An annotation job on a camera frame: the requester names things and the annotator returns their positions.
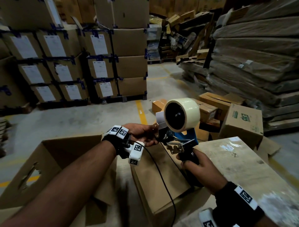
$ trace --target hand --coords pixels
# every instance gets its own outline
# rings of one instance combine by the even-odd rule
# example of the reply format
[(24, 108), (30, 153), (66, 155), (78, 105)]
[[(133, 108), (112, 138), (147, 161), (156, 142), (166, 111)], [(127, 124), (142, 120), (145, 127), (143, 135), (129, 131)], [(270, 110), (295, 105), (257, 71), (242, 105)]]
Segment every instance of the hand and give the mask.
[(196, 149), (193, 149), (193, 152), (198, 157), (199, 165), (191, 161), (182, 162), (181, 165), (183, 169), (193, 173), (198, 181), (214, 195), (226, 185), (227, 180), (206, 154)]
[(129, 129), (131, 140), (143, 142), (146, 147), (150, 147), (159, 143), (154, 135), (158, 129), (153, 125), (129, 123), (123, 125), (123, 127)]

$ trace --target warehouse floor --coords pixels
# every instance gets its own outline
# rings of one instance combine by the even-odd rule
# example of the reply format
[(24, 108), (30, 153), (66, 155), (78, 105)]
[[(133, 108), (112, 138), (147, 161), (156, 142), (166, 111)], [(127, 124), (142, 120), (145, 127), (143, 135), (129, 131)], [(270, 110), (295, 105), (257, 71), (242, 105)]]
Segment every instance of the warehouse floor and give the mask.
[[(175, 63), (149, 65), (148, 99), (127, 103), (90, 105), (74, 108), (34, 110), (27, 115), (8, 116), (13, 124), (7, 144), (8, 154), (0, 159), (0, 194), (19, 168), (44, 139), (107, 131), (112, 125), (129, 122), (152, 124), (152, 101), (191, 97), (203, 93), (195, 84), (181, 78)], [(299, 190), (299, 133), (272, 136), (282, 149), (270, 165)]]

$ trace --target left hand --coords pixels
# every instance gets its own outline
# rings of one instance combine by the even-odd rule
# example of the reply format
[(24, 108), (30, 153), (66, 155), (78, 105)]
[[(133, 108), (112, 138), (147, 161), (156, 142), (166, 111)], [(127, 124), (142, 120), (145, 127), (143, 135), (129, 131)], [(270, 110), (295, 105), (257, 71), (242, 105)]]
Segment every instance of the left hand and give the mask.
[(143, 142), (146, 147), (150, 147), (159, 143), (154, 135), (158, 129), (153, 125), (129, 123), (123, 125), (123, 127), (129, 129), (131, 140)]

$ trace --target packing tape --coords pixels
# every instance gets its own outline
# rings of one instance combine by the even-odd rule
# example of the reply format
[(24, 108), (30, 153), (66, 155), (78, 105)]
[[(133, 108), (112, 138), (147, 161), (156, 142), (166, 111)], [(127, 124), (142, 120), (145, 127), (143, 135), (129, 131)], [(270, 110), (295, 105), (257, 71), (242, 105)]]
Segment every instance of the packing tape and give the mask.
[[(175, 103), (181, 107), (184, 114), (183, 118), (176, 120), (175, 115), (177, 114), (176, 111), (173, 111), (173, 107), (177, 109), (177, 106), (173, 105)], [(183, 132), (191, 128), (195, 128), (199, 121), (200, 121), (200, 110), (198, 104), (190, 99), (190, 98), (183, 98), (183, 99), (172, 99), (169, 100), (165, 106), (164, 111), (164, 118), (166, 120), (167, 126), (173, 132)]]

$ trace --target tape roll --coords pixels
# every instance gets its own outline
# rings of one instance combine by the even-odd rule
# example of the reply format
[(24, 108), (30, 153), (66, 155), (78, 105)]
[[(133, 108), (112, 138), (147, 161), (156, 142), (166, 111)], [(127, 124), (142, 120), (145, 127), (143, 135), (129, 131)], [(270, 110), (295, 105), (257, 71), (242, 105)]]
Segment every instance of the tape roll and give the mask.
[(198, 104), (190, 99), (172, 99), (165, 106), (164, 118), (173, 132), (183, 132), (197, 126), (200, 121)]

